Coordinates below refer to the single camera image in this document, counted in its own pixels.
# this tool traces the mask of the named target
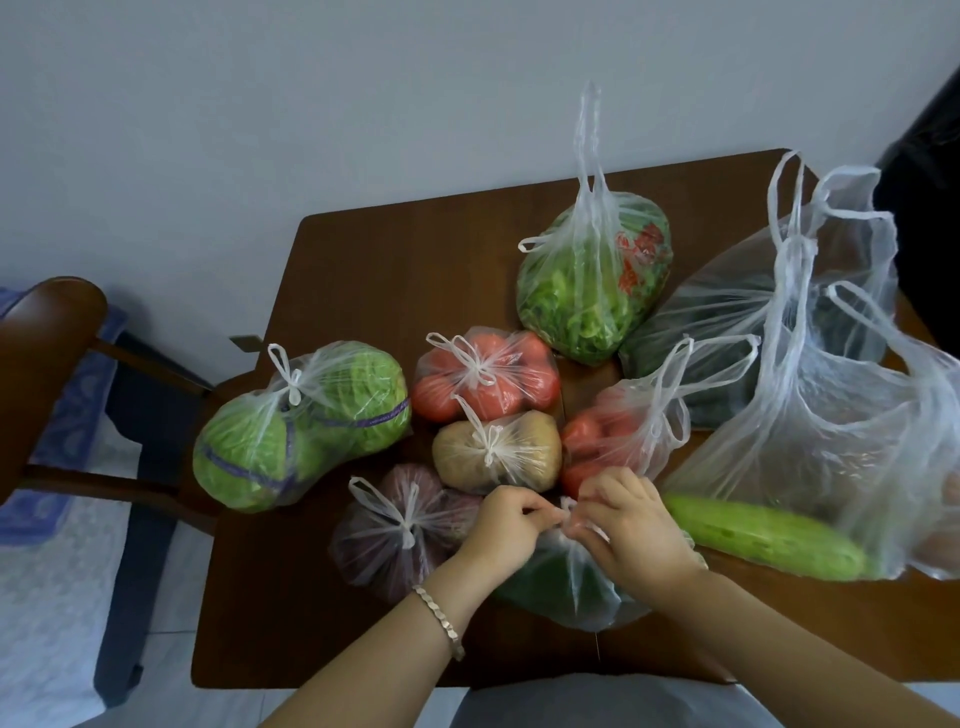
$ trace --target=human hand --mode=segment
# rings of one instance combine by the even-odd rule
[[[590,523],[603,529],[610,542]],[[583,482],[564,534],[583,544],[630,596],[662,612],[670,610],[682,586],[707,569],[654,484],[628,468],[607,468]]]
[[[527,563],[540,533],[564,518],[562,509],[529,488],[501,485],[484,498],[455,558],[469,564],[492,592]]]

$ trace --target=brown table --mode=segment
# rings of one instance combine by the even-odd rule
[[[780,156],[759,152],[608,176],[612,189],[650,197],[670,219],[676,262],[666,295],[765,225],[766,187]],[[307,217],[266,340],[294,355],[359,339],[392,353],[412,377],[429,331],[517,328],[516,242],[543,230],[575,194],[576,181],[564,180]],[[789,197],[781,199],[786,205]],[[908,305],[902,313],[908,330],[928,338]],[[261,356],[254,372],[226,382],[218,394],[262,386],[270,369]],[[563,362],[562,375],[563,409],[570,413],[617,372],[613,365],[588,370]],[[413,437],[390,450],[330,473],[294,506],[221,517],[194,652],[196,685],[297,687],[385,613],[384,604],[343,582],[326,550],[349,502],[350,474],[375,482],[396,462],[430,461],[433,430],[416,421],[414,428]],[[697,433],[671,466],[705,437]],[[960,644],[960,582],[910,573],[896,582],[830,584],[708,557],[714,569],[898,680],[960,679],[960,650],[953,647]],[[660,615],[595,636],[491,599],[477,612],[465,646],[468,658],[451,666],[443,685],[481,687],[571,671],[729,679]]]

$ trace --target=silver bracelet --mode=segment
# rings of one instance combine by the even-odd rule
[[[450,624],[450,620],[447,619],[446,615],[440,611],[440,607],[437,606],[437,602],[433,600],[433,597],[426,592],[421,584],[415,586],[414,591],[420,596],[420,598],[423,600],[423,603],[430,608],[430,611],[433,612],[433,616],[440,621],[440,626],[450,638],[450,649],[453,652],[453,659],[458,663],[463,662],[464,656],[467,653],[464,652],[464,646],[460,644],[460,636],[454,631],[453,625]]]

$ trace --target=clear plastic bag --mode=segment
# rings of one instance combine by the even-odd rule
[[[660,368],[640,379],[621,379],[600,392],[589,409],[564,427],[564,493],[576,499],[580,484],[604,468],[630,468],[637,475],[657,477],[673,450],[690,439],[686,397],[738,381],[758,354],[760,337],[721,336],[706,341],[686,337],[674,345]],[[724,370],[703,381],[690,381],[689,362],[698,353],[747,351]]]
[[[681,384],[686,364],[695,352],[701,348],[734,347],[744,341],[749,345],[749,353],[727,370],[714,374],[707,381]],[[690,438],[690,418],[683,395],[702,388],[723,386],[743,376],[756,358],[758,346],[759,338],[752,334],[705,342],[684,339],[653,375],[645,379],[624,380],[604,390],[593,409],[602,415],[615,415],[619,422],[610,419],[609,425],[623,425],[624,431],[621,435],[610,436],[601,429],[597,440],[580,442],[588,449],[575,448],[579,462],[591,466],[592,470],[577,475],[573,482],[570,474],[577,473],[577,466],[566,469],[564,492],[568,496],[579,492],[585,477],[612,465],[629,467],[637,475],[657,477],[670,453],[685,445]],[[626,417],[630,418],[629,422],[625,421]],[[564,433],[569,443],[569,427]],[[576,500],[563,497],[561,503],[569,511]],[[504,583],[498,594],[565,627],[590,632],[626,624],[650,611],[621,592],[587,550],[568,539],[560,529],[540,535],[533,557]]]
[[[385,449],[409,431],[400,365],[356,341],[293,361],[268,347],[277,373],[266,389],[227,402],[193,449],[193,473],[211,496],[255,513],[296,502],[347,460]]]
[[[356,499],[333,531],[330,557],[344,579],[396,604],[466,538],[483,501],[443,487],[423,465],[397,465],[374,488],[352,477]]]
[[[554,486],[563,451],[550,415],[531,410],[483,423],[463,398],[453,397],[467,420],[447,425],[433,440],[433,464],[446,485],[483,495],[504,483],[538,493]]]
[[[663,501],[700,546],[826,580],[896,578],[942,512],[957,397],[945,355],[899,332],[884,302],[847,281],[826,287],[826,303],[886,342],[909,374],[826,350],[809,305],[818,246],[802,232],[803,168],[785,234],[774,216],[781,169],[768,197],[776,289],[756,393],[661,483]]]
[[[650,312],[673,261],[663,210],[607,188],[597,152],[599,121],[600,91],[591,83],[574,139],[580,192],[546,231],[520,242],[527,256],[516,281],[523,325],[591,366],[610,358]]]
[[[549,409],[560,395],[553,352],[531,331],[472,327],[466,336],[430,333],[426,340],[434,350],[417,362],[411,402],[431,422],[462,417],[453,395],[464,398],[484,422],[528,407]]]
[[[787,154],[778,167],[796,153]],[[883,342],[823,295],[827,286],[846,280],[864,288],[884,311],[893,314],[897,291],[894,255],[897,228],[893,215],[877,212],[873,192],[880,172],[874,167],[839,167],[823,177],[811,201],[797,213],[796,224],[815,238],[819,253],[809,282],[807,305],[811,332],[830,353],[863,361],[879,361]],[[776,198],[777,189],[771,185]],[[626,376],[654,372],[671,348],[684,336],[704,340],[744,333],[760,334],[774,304],[778,248],[773,233],[786,234],[790,218],[777,221],[769,208],[769,226],[751,235],[684,281],[620,348]],[[703,379],[726,368],[746,351],[701,352],[688,373]],[[753,397],[759,364],[735,384],[691,395],[686,399],[694,427],[714,429],[739,412]]]

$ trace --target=cucumber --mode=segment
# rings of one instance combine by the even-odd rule
[[[806,516],[676,494],[664,496],[663,503],[697,546],[825,581],[867,576],[868,558],[860,546]]]

